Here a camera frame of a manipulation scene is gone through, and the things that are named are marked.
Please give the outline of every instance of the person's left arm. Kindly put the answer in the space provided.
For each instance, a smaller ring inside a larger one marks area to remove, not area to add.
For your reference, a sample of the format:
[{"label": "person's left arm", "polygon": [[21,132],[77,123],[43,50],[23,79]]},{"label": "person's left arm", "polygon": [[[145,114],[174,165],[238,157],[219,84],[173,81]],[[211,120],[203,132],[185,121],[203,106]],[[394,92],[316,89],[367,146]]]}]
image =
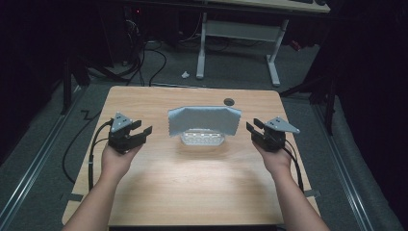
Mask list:
[{"label": "person's left arm", "polygon": [[102,153],[102,172],[98,182],[63,230],[106,230],[117,185],[129,170],[133,158],[140,149],[141,146],[122,155],[106,145]]}]

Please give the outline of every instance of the gray carpet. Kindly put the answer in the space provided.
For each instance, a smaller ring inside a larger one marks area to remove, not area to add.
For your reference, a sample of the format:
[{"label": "gray carpet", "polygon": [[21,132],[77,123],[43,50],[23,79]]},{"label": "gray carpet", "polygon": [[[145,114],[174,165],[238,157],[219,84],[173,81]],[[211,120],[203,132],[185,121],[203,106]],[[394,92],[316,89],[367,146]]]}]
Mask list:
[{"label": "gray carpet", "polygon": [[[277,89],[271,86],[265,64],[265,55],[268,53],[270,44],[243,46],[243,42],[247,41],[229,44],[226,49],[224,44],[210,45],[203,80],[196,80],[194,77],[198,49],[194,42],[184,43],[192,47],[179,46],[178,48],[163,44],[157,51],[166,55],[166,66],[155,77],[153,83],[155,86],[163,87],[182,85],[282,91],[301,83],[319,51],[318,47],[311,47],[295,52],[291,47],[283,46],[276,60],[282,81],[282,86]],[[158,46],[159,43],[151,43],[148,48]],[[164,58],[160,54],[154,51],[145,52],[141,74],[146,84],[150,76],[162,66],[163,61]],[[113,71],[121,71],[123,68],[117,66]],[[191,77],[181,78],[184,71],[187,71]],[[131,85],[139,86],[139,78],[140,76],[137,75]],[[84,95],[72,109],[62,132],[52,146],[50,156],[13,217],[8,230],[59,230],[63,227],[61,218],[66,206],[66,195],[73,187],[63,174],[63,155],[75,135],[89,122],[85,119],[86,113],[82,111],[89,111],[88,117],[96,115],[102,109],[108,90],[113,85],[118,83],[93,78],[92,84],[87,89],[80,90]],[[1,208],[6,206],[19,180],[59,118],[63,102],[62,95],[62,88],[59,87],[53,99],[32,121],[30,129],[11,157],[0,167]],[[311,106],[305,96],[307,94],[297,93],[292,97],[284,98],[283,104],[291,123],[301,130],[295,139],[311,185],[321,194],[317,198],[321,215],[332,230],[360,230],[335,168],[325,131],[321,129],[321,121],[314,111],[315,106]],[[402,230],[353,142],[340,103],[338,101],[336,103],[333,139],[344,157],[357,191],[362,196],[374,230]],[[67,153],[65,165],[68,174],[73,178],[76,178],[86,154],[96,120],[86,127]]]}]

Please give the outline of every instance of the light wood surface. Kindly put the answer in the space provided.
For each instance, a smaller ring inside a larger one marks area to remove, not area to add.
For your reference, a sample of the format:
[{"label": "light wood surface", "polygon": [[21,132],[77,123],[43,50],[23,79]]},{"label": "light wood surface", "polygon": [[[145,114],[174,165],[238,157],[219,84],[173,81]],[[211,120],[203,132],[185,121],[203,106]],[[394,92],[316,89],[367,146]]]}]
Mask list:
[{"label": "light wood surface", "polygon": [[315,1],[312,4],[300,3],[289,0],[208,0],[208,1],[224,4],[238,4],[245,6],[264,7],[308,13],[330,12],[330,8],[327,6],[327,4],[324,6],[320,6]]},{"label": "light wood surface", "polygon": [[[168,134],[168,110],[184,106],[224,106],[225,98],[235,100],[242,110],[236,136],[226,137],[220,146],[186,146],[180,137]],[[135,157],[120,182],[110,225],[227,225],[283,223],[274,183],[261,155],[251,143],[245,123],[257,117],[267,121],[276,116],[287,119],[279,94],[271,90],[209,90],[113,87],[96,128],[116,112],[142,127],[152,125],[153,133]],[[108,128],[99,139],[107,138]],[[287,134],[297,151],[292,134]],[[94,150],[94,182],[100,174],[104,143]],[[88,193],[88,154],[73,193]],[[309,180],[300,156],[305,190]],[[293,177],[296,172],[292,166]],[[319,212],[314,198],[309,198]],[[69,201],[66,223],[79,206]]]}]

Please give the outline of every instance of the table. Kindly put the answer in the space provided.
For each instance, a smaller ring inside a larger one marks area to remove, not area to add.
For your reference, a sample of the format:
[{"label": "table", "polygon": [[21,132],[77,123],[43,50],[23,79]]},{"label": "table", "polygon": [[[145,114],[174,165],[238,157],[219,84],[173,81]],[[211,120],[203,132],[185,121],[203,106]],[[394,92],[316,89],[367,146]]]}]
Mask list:
[{"label": "table", "polygon": [[[286,11],[301,11],[308,13],[329,13],[330,8],[327,5],[320,6],[313,2],[312,4],[299,3],[289,0],[206,0],[208,2],[237,4],[249,7],[261,7],[270,9],[280,9]],[[274,42],[271,54],[267,55],[267,64],[272,84],[275,87],[280,86],[279,76],[275,66],[275,59],[279,51],[283,36],[285,36],[289,19],[284,19],[282,24],[277,26],[265,26],[246,23],[235,23],[218,20],[207,20],[207,14],[203,13],[201,25],[201,44],[198,53],[197,79],[204,78],[205,69],[205,40],[207,36],[226,37],[233,39],[254,39],[261,41]]]},{"label": "table", "polygon": [[[236,136],[220,146],[186,146],[168,134],[167,111],[183,106],[224,106],[225,98],[242,110]],[[261,155],[251,143],[246,122],[281,116],[287,119],[279,94],[272,90],[177,88],[111,88],[96,128],[116,112],[152,125],[153,133],[120,182],[110,226],[257,225],[283,223],[274,183]],[[108,136],[104,129],[100,139]],[[287,140],[297,151],[292,134]],[[103,143],[94,150],[94,182],[100,174]],[[88,193],[88,154],[72,193]],[[310,190],[300,156],[305,190]],[[319,212],[313,197],[308,197]],[[80,202],[69,201],[66,223]]]}]

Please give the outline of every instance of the forearm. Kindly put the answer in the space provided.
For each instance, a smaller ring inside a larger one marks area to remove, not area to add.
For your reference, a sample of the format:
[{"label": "forearm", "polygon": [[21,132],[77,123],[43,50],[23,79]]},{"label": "forearm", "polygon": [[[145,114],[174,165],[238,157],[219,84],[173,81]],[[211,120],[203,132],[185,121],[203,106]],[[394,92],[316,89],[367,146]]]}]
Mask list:
[{"label": "forearm", "polygon": [[288,230],[329,230],[291,176],[280,172],[273,176],[282,216]]},{"label": "forearm", "polygon": [[63,230],[106,230],[117,183],[99,180]]}]

